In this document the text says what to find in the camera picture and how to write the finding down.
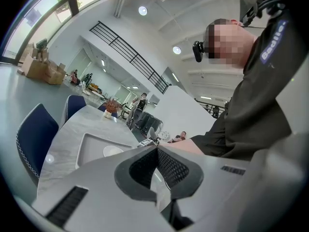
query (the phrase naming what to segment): ceiling light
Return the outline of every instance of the ceiling light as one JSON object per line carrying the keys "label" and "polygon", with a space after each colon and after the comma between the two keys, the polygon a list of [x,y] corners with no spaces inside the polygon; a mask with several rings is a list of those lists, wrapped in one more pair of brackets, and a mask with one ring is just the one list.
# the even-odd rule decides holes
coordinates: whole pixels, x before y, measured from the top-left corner
{"label": "ceiling light", "polygon": [[173,73],[173,76],[174,76],[174,78],[176,79],[176,81],[177,81],[177,82],[179,82],[179,81],[178,81],[178,79],[177,79],[177,77],[175,76],[175,74],[174,74],[174,73]]}
{"label": "ceiling light", "polygon": [[182,50],[181,50],[178,46],[174,46],[174,47],[173,47],[173,52],[174,52],[175,54],[180,54],[180,53],[182,52]]}
{"label": "ceiling light", "polygon": [[147,15],[147,9],[144,6],[139,7],[139,13],[141,15]]}

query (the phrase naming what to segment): ceiling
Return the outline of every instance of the ceiling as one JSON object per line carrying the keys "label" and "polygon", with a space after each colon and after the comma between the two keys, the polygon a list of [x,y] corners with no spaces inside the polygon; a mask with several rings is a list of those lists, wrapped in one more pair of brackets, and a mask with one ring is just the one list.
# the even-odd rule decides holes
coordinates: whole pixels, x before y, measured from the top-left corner
{"label": "ceiling", "polygon": [[114,60],[108,57],[105,53],[97,49],[92,44],[88,43],[91,53],[88,54],[91,61],[97,66],[106,70],[106,73],[116,79],[125,87],[130,87],[130,91],[134,92],[136,95],[141,95],[142,93],[149,93],[149,90],[142,85],[138,80],[136,80],[131,74],[129,74],[125,69],[123,69]]}
{"label": "ceiling", "polygon": [[[140,6],[148,9],[146,16],[139,15]],[[181,63],[169,67],[181,76],[183,84],[189,84],[186,90],[195,98],[210,97],[212,100],[207,102],[217,105],[230,100],[243,78],[242,70],[211,63],[206,57],[197,63],[192,45],[196,40],[202,41],[206,26],[215,19],[239,19],[239,0],[126,0],[121,15],[136,17],[141,23],[146,21],[165,39],[164,44],[171,49],[180,47],[182,52],[177,57]],[[267,16],[255,19],[251,26],[265,27],[267,19]],[[248,30],[257,36],[262,32],[262,29]]]}

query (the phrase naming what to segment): railing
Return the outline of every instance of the railing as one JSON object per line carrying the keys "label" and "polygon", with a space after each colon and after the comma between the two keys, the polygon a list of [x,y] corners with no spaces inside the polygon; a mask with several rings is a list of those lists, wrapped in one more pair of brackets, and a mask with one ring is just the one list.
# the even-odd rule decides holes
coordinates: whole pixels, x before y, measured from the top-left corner
{"label": "railing", "polygon": [[169,85],[123,38],[100,21],[90,30],[90,32],[93,32],[109,46],[115,49],[129,63],[138,69],[158,90],[160,90],[162,94],[164,94]]}
{"label": "railing", "polygon": [[206,103],[206,102],[201,102],[201,101],[198,101],[197,99],[195,99],[207,112],[209,112],[209,114],[211,116],[213,116],[214,118],[218,118],[220,116],[220,114],[225,110],[224,107],[222,106],[217,106],[217,105],[213,105],[213,104],[210,104],[210,103]]}

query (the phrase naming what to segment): gray floor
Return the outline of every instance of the gray floor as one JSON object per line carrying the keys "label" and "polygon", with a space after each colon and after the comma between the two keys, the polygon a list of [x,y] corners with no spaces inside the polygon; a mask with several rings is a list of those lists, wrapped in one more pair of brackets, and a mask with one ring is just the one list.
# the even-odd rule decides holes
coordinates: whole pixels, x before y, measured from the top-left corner
{"label": "gray floor", "polygon": [[16,132],[26,115],[42,103],[60,123],[67,97],[75,94],[66,85],[49,85],[19,75],[17,67],[0,64],[0,169],[14,194],[27,203],[36,197],[36,186],[28,176],[16,148]]}

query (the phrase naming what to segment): vent slot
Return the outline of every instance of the vent slot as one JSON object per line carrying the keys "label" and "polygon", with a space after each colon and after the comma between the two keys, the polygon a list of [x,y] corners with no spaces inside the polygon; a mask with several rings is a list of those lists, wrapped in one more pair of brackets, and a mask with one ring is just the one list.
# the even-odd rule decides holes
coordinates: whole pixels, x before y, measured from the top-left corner
{"label": "vent slot", "polygon": [[227,172],[230,172],[230,173],[233,173],[233,174],[239,174],[239,175],[244,175],[244,173],[246,172],[246,170],[244,170],[244,169],[230,167],[230,166],[226,166],[226,165],[223,166],[221,169],[224,170],[224,171],[227,171]]}
{"label": "vent slot", "polygon": [[46,218],[50,222],[62,228],[83,200],[87,192],[88,190],[85,188],[74,187],[47,215]]}

